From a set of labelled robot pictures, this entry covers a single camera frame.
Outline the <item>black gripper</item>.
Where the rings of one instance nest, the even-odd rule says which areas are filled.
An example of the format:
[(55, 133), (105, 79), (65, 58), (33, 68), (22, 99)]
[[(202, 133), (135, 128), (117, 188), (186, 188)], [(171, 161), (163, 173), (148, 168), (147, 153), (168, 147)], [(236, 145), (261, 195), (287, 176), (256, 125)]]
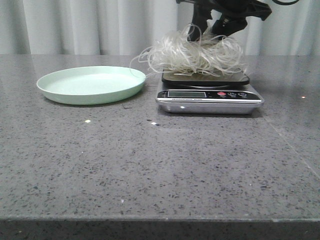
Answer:
[[(266, 20), (272, 13), (268, 4), (258, 0), (177, 0), (176, 3), (193, 4), (192, 22), (187, 40), (197, 42), (202, 34), (212, 37), (228, 37), (242, 31), (248, 25), (246, 17), (258, 17)], [(207, 20), (212, 19), (211, 12), (215, 10), (223, 14), (220, 19), (208, 26)]]

